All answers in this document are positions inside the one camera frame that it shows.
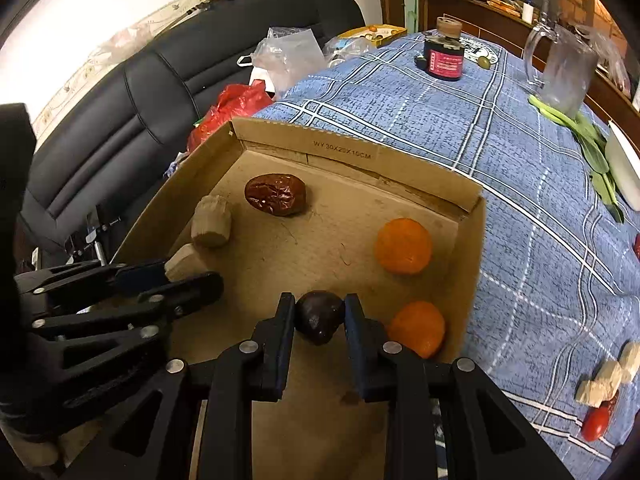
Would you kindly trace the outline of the orange tangerine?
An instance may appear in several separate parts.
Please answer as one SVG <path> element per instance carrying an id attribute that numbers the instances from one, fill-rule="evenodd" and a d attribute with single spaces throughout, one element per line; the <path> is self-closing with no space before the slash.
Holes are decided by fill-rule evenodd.
<path id="1" fill-rule="evenodd" d="M 420 274 L 430 263 L 433 252 L 431 233 L 410 218 L 386 222 L 374 243 L 375 259 L 386 271 L 398 275 Z"/>
<path id="2" fill-rule="evenodd" d="M 386 326 L 390 340 L 428 359 L 439 350 L 446 335 L 446 322 L 438 307 L 413 301 L 400 309 Z"/>

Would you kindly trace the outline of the dark plum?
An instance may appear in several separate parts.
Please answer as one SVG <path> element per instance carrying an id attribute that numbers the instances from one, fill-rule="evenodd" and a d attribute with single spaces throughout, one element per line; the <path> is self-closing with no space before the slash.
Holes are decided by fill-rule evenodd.
<path id="1" fill-rule="evenodd" d="M 294 307 L 293 321 L 297 333 L 316 346 L 327 344 L 344 319 L 344 300 L 326 290 L 307 292 Z"/>

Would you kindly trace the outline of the wrinkled red date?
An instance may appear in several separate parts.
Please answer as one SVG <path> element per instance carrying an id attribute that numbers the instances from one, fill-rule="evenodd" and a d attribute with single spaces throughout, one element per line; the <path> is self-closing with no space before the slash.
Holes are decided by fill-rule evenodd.
<path id="1" fill-rule="evenodd" d="M 294 216 L 307 205 L 306 184 L 292 174 L 261 174 L 244 188 L 250 206 L 276 217 Z"/>

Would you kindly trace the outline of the red tomato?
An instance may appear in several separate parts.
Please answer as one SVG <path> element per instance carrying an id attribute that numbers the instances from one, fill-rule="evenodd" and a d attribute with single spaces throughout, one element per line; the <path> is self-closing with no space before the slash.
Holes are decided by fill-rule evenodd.
<path id="1" fill-rule="evenodd" d="M 610 417 L 610 410 L 607 406 L 600 405 L 591 410 L 582 423 L 582 437 L 587 442 L 599 440 L 608 430 Z"/>

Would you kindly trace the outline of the brown cardboard box tray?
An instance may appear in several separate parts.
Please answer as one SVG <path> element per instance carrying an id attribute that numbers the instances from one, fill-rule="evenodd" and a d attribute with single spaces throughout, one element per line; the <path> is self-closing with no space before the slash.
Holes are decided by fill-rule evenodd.
<path id="1" fill-rule="evenodd" d="M 292 174 L 306 184 L 303 212 L 276 217 L 250 206 L 247 182 Z M 242 118 L 222 127 L 164 184 L 116 252 L 142 263 L 172 256 L 190 238 L 205 195 L 231 205 L 228 244 L 212 265 L 224 278 L 217 307 L 180 321 L 172 345 L 192 361 L 220 353 L 273 315 L 284 293 L 353 292 L 368 318 L 389 321 L 413 300 L 431 301 L 446 321 L 439 359 L 459 352 L 480 272 L 485 203 L 469 179 L 387 146 L 280 122 Z M 378 264 L 374 243 L 386 222 L 410 218 L 431 233 L 432 258 L 416 275 Z M 253 404 L 257 479 L 377 479 L 386 408 L 350 405 L 354 390 L 343 332 L 317 347 L 296 338 L 288 388 Z"/>

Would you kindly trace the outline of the black leather sofa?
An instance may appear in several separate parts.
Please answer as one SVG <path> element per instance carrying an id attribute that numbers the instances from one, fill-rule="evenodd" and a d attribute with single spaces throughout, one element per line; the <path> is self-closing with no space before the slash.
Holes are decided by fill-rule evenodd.
<path id="1" fill-rule="evenodd" d="M 194 122 L 271 27 L 311 29 L 325 44 L 364 19 L 355 0 L 214 0 L 102 78 L 36 151 L 20 221 L 52 258 L 99 209 L 118 246 L 160 188 Z"/>

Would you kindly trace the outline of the blue plaid tablecloth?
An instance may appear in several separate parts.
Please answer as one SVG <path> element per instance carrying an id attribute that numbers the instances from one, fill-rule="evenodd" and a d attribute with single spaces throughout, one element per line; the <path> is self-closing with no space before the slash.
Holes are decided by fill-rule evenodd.
<path id="1" fill-rule="evenodd" d="M 606 434 L 580 430 L 575 392 L 639 337 L 639 217 L 616 222 L 570 130 L 530 105 L 523 63 L 496 44 L 490 65 L 444 81 L 414 59 L 414 34 L 309 76 L 262 118 L 329 130 L 425 158 L 480 184 L 486 226 L 464 353 L 578 479 L 639 474 L 639 387 L 620 387 Z"/>

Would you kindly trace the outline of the red plastic bag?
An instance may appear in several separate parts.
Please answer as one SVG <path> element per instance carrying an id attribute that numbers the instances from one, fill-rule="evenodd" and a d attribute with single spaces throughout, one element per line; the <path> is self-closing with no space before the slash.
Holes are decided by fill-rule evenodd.
<path id="1" fill-rule="evenodd" d="M 262 79 L 255 79 L 251 84 L 228 84 L 220 92 L 216 103 L 209 107 L 205 116 L 194 126 L 186 142 L 186 150 L 193 153 L 233 118 L 253 116 L 271 103 L 266 82 Z"/>

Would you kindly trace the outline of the green leafy vegetable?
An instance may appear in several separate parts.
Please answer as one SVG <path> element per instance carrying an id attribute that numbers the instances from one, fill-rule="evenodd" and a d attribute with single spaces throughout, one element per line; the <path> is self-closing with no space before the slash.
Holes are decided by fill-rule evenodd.
<path id="1" fill-rule="evenodd" d="M 604 154 L 606 139 L 600 129 L 581 112 L 578 112 L 574 118 L 570 118 L 552 106 L 544 104 L 541 99 L 532 94 L 528 96 L 528 102 L 536 107 L 541 115 L 570 130 L 582 151 L 582 157 L 590 168 L 590 181 L 594 190 L 615 222 L 623 223 L 625 216 L 616 197 L 616 185 L 611 167 Z"/>

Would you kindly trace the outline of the white bowl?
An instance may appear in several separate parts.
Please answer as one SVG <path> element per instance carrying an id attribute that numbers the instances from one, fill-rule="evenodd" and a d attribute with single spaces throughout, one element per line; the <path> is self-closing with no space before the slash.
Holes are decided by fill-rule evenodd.
<path id="1" fill-rule="evenodd" d="M 612 120 L 608 122 L 608 140 L 605 157 L 610 165 L 617 188 L 629 207 L 640 211 L 640 160 L 639 156 Z"/>

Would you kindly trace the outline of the clear plastic bag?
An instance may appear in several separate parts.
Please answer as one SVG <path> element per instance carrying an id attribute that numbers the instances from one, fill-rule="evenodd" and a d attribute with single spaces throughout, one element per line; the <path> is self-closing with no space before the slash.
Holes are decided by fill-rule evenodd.
<path id="1" fill-rule="evenodd" d="M 312 30 L 295 27 L 270 27 L 255 50 L 241 55 L 236 65 L 249 68 L 250 84 L 262 80 L 272 96 L 282 96 L 302 79 L 328 67 Z"/>

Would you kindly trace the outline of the black red jar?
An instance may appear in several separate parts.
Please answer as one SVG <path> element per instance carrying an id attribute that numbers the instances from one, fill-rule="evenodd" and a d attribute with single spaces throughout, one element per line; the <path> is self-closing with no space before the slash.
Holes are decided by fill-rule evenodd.
<path id="1" fill-rule="evenodd" d="M 462 24 L 453 18 L 439 16 L 434 34 L 424 40 L 425 71 L 432 77 L 456 81 L 462 77 L 464 47 L 460 42 Z"/>

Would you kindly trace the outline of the small green olive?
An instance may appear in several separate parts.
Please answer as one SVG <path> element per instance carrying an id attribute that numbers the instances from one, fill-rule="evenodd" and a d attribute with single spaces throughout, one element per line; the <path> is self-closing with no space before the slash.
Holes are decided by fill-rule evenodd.
<path id="1" fill-rule="evenodd" d="M 480 56 L 476 62 L 477 62 L 477 65 L 480 66 L 481 68 L 484 68 L 485 70 L 490 69 L 491 62 L 488 60 L 488 58 L 486 58 L 486 56 Z"/>

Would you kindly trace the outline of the clear plastic pitcher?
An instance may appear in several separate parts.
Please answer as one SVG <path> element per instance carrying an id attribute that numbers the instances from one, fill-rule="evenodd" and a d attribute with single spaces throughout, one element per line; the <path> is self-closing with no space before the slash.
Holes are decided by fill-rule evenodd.
<path id="1" fill-rule="evenodd" d="M 555 24 L 549 18 L 549 0 L 542 0 L 539 20 L 529 33 L 523 52 L 527 82 L 536 97 L 570 119 L 575 119 L 589 90 L 598 55 L 582 36 Z M 551 42 L 541 75 L 534 71 L 533 58 L 541 39 Z"/>

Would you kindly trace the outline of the wooden cabinet shelf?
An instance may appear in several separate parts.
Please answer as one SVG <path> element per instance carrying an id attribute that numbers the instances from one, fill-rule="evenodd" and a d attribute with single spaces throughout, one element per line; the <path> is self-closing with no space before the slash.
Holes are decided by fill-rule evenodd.
<path id="1" fill-rule="evenodd" d="M 405 0 L 381 0 L 383 18 L 394 25 L 407 23 Z M 532 26 L 519 18 L 486 3 L 472 0 L 418 0 L 418 29 L 435 26 L 439 15 L 448 15 L 462 23 L 467 34 L 504 47 L 510 53 L 523 54 L 526 37 Z M 596 73 L 589 88 L 586 104 L 600 117 L 612 120 L 626 133 L 639 125 L 639 112 L 616 85 L 602 73 Z"/>

